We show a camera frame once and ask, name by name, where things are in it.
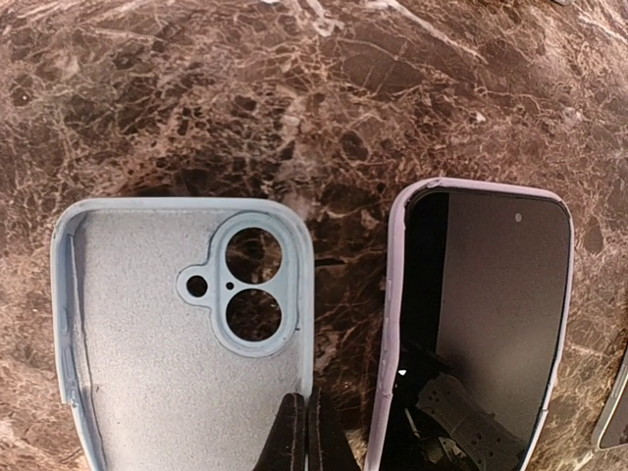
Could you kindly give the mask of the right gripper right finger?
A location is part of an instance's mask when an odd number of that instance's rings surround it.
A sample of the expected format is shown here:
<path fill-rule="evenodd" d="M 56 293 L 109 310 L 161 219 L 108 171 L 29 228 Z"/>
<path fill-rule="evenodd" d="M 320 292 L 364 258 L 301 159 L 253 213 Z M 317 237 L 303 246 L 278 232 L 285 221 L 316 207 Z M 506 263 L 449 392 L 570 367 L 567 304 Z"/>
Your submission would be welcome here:
<path fill-rule="evenodd" d="M 308 469 L 358 471 L 347 437 L 330 399 L 318 387 L 312 390 L 306 412 Z"/>

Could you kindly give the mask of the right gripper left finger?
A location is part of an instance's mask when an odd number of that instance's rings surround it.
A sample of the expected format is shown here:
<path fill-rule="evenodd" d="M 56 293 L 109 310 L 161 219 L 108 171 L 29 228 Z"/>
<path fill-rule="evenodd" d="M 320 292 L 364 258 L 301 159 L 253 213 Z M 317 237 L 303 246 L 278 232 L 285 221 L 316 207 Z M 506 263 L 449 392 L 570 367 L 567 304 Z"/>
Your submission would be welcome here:
<path fill-rule="evenodd" d="M 299 393 L 286 394 L 253 471 L 304 471 L 306 409 Z"/>

